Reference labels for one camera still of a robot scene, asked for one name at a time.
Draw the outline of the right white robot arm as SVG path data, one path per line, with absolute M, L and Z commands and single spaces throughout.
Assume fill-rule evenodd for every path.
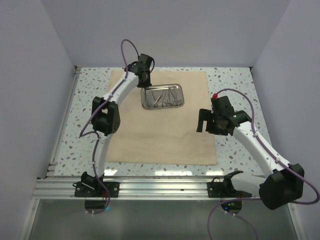
M 254 120 L 243 111 L 235 111 L 227 96 L 214 94 L 211 109 L 199 110 L 196 131 L 209 134 L 231 135 L 250 153 L 263 176 L 235 170 L 224 175 L 222 182 L 212 180 L 208 187 L 226 197 L 257 196 L 270 210 L 298 200 L 303 195 L 305 171 L 300 164 L 291 164 L 260 135 Z

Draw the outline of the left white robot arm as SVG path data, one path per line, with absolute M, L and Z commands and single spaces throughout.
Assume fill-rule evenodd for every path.
M 151 84 L 151 65 L 154 59 L 146 54 L 141 54 L 137 61 L 130 63 L 118 82 L 102 97 L 95 97 L 92 101 L 89 123 L 92 124 L 92 134 L 97 136 L 93 148 L 91 169 L 88 175 L 91 179 L 86 190 L 92 196 L 103 193 L 104 184 L 101 182 L 105 172 L 105 158 L 112 136 L 121 124 L 120 104 L 134 88 L 147 88 Z

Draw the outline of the beige cloth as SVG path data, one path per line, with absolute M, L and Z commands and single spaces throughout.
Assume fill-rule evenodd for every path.
M 179 84 L 184 104 L 165 109 L 144 109 L 141 90 L 135 87 L 119 105 L 120 126 L 111 138 L 106 162 L 215 165 L 215 137 L 197 132 L 200 109 L 210 109 L 206 73 L 154 71 L 152 85 Z

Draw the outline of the steel instrument tray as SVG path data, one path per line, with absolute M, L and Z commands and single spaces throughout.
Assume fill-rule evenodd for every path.
M 183 89 L 179 84 L 153 85 L 140 91 L 141 105 L 145 110 L 182 107 L 185 103 Z

